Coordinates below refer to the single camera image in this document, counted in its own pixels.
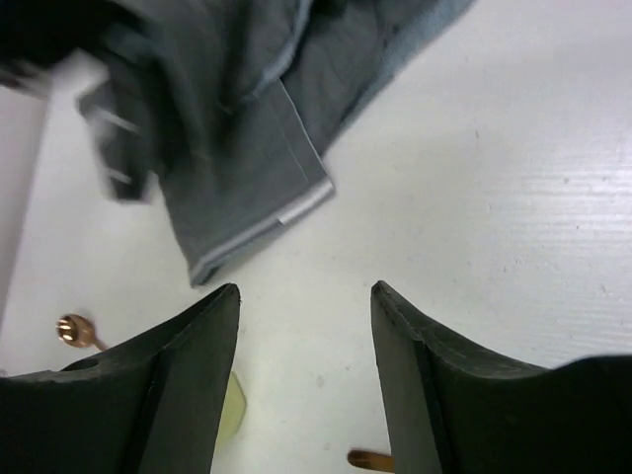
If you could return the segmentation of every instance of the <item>wooden handle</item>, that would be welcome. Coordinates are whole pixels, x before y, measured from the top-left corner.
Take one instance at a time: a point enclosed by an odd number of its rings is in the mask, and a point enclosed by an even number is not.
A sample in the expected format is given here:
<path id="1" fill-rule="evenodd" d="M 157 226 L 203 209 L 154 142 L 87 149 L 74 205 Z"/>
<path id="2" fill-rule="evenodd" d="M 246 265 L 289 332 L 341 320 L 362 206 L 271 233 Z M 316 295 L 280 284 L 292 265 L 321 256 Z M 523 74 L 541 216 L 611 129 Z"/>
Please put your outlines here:
<path id="1" fill-rule="evenodd" d="M 377 472 L 395 472 L 393 458 L 386 454 L 366 451 L 364 449 L 352 449 L 347 454 L 347 461 L 353 467 Z"/>

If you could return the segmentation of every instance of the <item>white wooden surface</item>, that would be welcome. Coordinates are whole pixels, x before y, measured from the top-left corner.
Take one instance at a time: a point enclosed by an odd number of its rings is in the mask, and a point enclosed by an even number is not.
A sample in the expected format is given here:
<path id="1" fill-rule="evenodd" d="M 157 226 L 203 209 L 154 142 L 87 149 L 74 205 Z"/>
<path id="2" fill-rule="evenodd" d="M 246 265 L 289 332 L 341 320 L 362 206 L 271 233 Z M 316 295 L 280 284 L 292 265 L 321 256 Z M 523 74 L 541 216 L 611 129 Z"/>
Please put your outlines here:
<path id="1" fill-rule="evenodd" d="M 632 352 L 630 25 L 625 0 L 480 0 L 370 106 L 327 156 L 337 197 L 216 280 L 243 293 L 249 411 L 213 472 L 351 473 L 351 446 L 388 449 L 379 278 L 509 356 Z M 0 332 L 10 374 L 85 354 L 55 339 L 60 314 L 115 344 L 201 297 L 160 199 L 104 199 L 73 108 L 86 76 L 57 78 Z"/>

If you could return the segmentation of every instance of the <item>gray cloth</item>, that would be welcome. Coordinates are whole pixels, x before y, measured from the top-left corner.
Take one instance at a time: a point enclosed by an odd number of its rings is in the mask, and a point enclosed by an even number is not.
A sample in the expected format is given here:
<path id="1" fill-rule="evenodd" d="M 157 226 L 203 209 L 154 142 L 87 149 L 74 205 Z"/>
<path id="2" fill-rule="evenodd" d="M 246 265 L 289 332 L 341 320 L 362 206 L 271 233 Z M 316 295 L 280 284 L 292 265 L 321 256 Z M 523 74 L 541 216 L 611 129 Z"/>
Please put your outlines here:
<path id="1" fill-rule="evenodd" d="M 158 175 L 196 285 L 331 195 L 319 155 L 471 0 L 119 1 L 80 109 L 119 198 Z"/>

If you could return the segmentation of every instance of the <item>blurred black object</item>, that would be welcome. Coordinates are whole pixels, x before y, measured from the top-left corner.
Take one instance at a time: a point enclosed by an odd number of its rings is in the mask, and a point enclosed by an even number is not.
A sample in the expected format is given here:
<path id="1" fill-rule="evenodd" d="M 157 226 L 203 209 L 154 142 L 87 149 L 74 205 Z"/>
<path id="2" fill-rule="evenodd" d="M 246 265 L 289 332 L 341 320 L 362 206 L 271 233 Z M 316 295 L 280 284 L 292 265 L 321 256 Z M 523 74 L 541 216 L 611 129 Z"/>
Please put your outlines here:
<path id="1" fill-rule="evenodd" d="M 395 472 L 632 472 L 632 356 L 523 363 L 383 282 L 371 312 Z"/>
<path id="2" fill-rule="evenodd" d="M 239 303 L 225 285 L 59 372 L 0 378 L 0 472 L 208 474 Z"/>
<path id="3" fill-rule="evenodd" d="M 107 0 L 0 0 L 0 84 L 22 88 L 75 49 L 90 49 L 119 13 Z"/>

